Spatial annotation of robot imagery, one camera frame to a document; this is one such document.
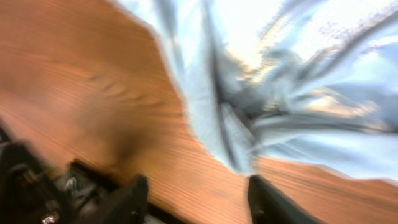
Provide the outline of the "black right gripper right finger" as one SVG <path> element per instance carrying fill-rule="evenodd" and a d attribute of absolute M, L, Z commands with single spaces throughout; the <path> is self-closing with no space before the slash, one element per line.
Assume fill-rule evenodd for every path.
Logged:
<path fill-rule="evenodd" d="M 249 177 L 247 199 L 255 224 L 323 223 L 260 175 Z"/>

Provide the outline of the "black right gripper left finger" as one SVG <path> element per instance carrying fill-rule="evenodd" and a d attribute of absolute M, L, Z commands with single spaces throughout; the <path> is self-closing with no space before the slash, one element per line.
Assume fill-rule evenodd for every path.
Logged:
<path fill-rule="evenodd" d="M 113 192 L 96 211 L 74 224 L 143 224 L 148 192 L 147 178 L 140 174 Z"/>

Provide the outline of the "light blue printed t-shirt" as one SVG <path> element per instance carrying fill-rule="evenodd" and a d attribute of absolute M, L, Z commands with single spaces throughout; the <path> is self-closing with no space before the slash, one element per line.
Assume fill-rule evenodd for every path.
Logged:
<path fill-rule="evenodd" d="M 397 183 L 397 1 L 118 1 L 155 37 L 190 126 L 257 157 Z"/>

